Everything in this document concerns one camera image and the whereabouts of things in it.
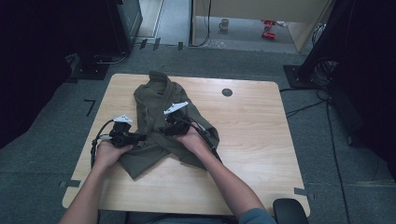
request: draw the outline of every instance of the cup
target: cup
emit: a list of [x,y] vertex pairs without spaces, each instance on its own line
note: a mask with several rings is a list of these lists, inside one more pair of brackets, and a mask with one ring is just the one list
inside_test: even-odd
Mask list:
[[228,19],[221,19],[221,23],[219,23],[220,30],[222,31],[228,30],[228,23],[229,23]]

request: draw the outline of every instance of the wooden table top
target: wooden table top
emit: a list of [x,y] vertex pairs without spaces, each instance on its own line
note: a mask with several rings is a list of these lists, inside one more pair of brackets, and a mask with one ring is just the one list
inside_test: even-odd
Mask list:
[[[169,77],[179,83],[201,115],[219,132],[218,153],[232,172],[257,193],[268,212],[279,198],[299,201],[310,214],[290,130],[274,82],[197,77]],[[111,78],[72,180],[85,181],[91,170],[91,147],[100,128],[110,119],[136,119],[134,91],[149,76],[116,74]],[[230,89],[232,96],[221,92]],[[112,125],[102,133],[109,133]],[[130,132],[137,129],[134,121]],[[67,188],[68,207],[79,188]],[[208,172],[182,163],[174,155],[162,158],[136,180],[116,163],[107,175],[100,209],[179,214],[230,215]]]

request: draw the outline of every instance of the person's hand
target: person's hand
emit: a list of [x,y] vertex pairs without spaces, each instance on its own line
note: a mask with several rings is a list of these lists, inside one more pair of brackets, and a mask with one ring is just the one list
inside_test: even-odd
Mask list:
[[203,137],[192,127],[189,128],[189,131],[186,134],[176,135],[175,139],[182,143],[190,152],[194,153],[195,155],[198,152],[208,150]]
[[109,141],[103,140],[96,150],[95,164],[93,165],[93,167],[108,169],[114,163],[116,163],[116,161],[123,153],[131,150],[132,148],[133,146],[130,145],[116,148]]

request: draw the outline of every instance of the shirt sleeve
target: shirt sleeve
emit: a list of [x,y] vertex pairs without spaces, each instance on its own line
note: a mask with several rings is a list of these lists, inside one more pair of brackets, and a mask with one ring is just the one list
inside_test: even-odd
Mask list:
[[276,224],[274,219],[260,208],[248,210],[239,218],[239,224]]

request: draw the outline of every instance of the table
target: table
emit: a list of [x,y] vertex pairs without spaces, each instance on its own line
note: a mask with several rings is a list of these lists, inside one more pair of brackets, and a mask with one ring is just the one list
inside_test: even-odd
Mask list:
[[[278,198],[298,200],[307,215],[303,189],[284,108],[274,82],[197,77],[170,77],[179,83],[204,118],[219,131],[218,153],[231,171],[258,194],[271,215]],[[126,114],[136,119],[134,90],[149,81],[144,75],[114,75],[82,149],[72,180],[86,179],[90,168],[91,141],[109,119]],[[232,90],[229,97],[224,89]],[[134,122],[130,132],[137,129]],[[108,133],[108,125],[103,133]],[[79,188],[69,187],[63,205],[68,207]],[[100,209],[180,214],[230,215],[210,175],[169,155],[136,180],[116,163],[102,192]]]
[[[206,16],[211,0],[192,1],[192,44],[197,16]],[[213,0],[211,17],[287,21],[291,38],[301,52],[319,22],[326,21],[332,0]]]

